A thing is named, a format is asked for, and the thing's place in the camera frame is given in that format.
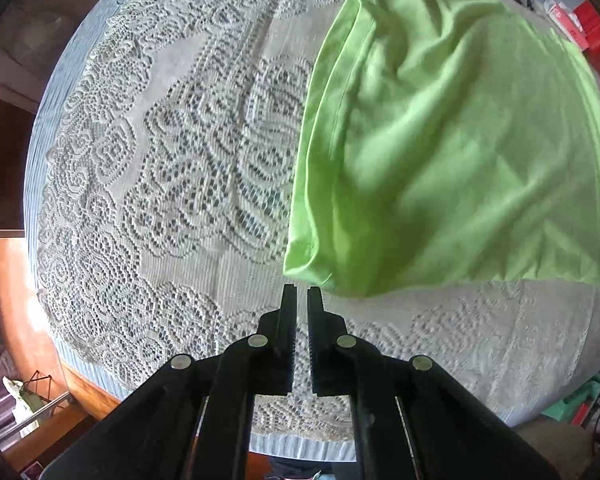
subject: wooden cabinet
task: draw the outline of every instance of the wooden cabinet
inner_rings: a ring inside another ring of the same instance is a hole
[[[34,115],[0,100],[0,237],[24,236],[22,194]]]

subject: white cloth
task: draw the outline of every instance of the white cloth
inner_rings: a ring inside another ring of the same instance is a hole
[[[129,388],[176,352],[218,354],[278,306],[304,93],[342,1],[127,0],[92,50],[48,154],[39,297],[56,335]],[[429,354],[509,424],[600,365],[588,285],[326,307],[385,354]],[[294,393],[259,398],[254,433],[351,439],[346,400],[310,393],[303,319],[297,348]]]

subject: silver screw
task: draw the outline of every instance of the silver screw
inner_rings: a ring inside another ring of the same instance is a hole
[[[416,370],[420,370],[421,372],[426,372],[427,370],[431,370],[431,368],[433,368],[433,361],[429,359],[426,355],[419,355],[417,357],[414,357],[411,364],[413,364],[413,367]]]
[[[185,368],[189,368],[189,366],[191,366],[191,357],[188,355],[176,355],[176,357],[171,360],[171,368],[174,368],[175,370],[184,370]]]
[[[248,340],[249,346],[252,348],[262,348],[269,342],[267,336],[262,334],[253,334]]]
[[[349,334],[341,335],[336,339],[336,345],[340,348],[353,348],[356,343],[356,338]]]

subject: green cloth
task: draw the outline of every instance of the green cloth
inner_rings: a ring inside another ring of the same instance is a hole
[[[600,285],[600,96],[498,0],[346,0],[318,55],[285,274],[345,296]]]

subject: orange floor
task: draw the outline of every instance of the orange floor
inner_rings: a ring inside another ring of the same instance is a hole
[[[36,370],[51,375],[50,391],[48,381],[38,382],[40,395],[53,399],[68,390],[36,297],[24,238],[0,238],[0,337],[22,380]]]

